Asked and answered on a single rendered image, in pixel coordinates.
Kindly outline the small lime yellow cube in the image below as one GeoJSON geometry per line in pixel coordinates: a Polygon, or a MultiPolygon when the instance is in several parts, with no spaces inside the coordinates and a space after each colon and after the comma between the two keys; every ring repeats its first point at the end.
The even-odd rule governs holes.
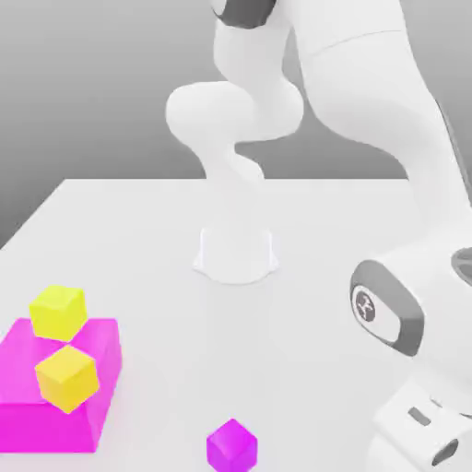
{"type": "Polygon", "coordinates": [[[84,290],[50,285],[29,304],[29,315],[36,336],[69,342],[88,320],[84,290]]]}

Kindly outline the small purple cube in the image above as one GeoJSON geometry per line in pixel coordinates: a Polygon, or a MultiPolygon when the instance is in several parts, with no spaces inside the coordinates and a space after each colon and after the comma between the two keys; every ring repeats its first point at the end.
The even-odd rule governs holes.
{"type": "Polygon", "coordinates": [[[206,438],[206,460],[216,472],[250,472],[257,459],[257,438],[236,419],[206,438]]]}

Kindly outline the small golden yellow cube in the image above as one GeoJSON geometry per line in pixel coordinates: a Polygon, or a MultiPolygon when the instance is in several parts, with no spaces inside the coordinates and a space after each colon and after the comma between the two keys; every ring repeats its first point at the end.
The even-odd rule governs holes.
{"type": "Polygon", "coordinates": [[[87,353],[65,345],[35,368],[41,397],[70,414],[100,389],[96,361],[87,353]]]}

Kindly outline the large magenta box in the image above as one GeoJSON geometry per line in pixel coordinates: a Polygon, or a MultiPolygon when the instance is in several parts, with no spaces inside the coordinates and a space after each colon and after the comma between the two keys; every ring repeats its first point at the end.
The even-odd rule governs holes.
{"type": "Polygon", "coordinates": [[[122,369],[119,328],[112,318],[91,318],[70,345],[90,355],[100,389],[69,414],[41,397],[35,366],[65,344],[34,335],[17,319],[0,341],[0,453],[96,451],[122,369]]]}

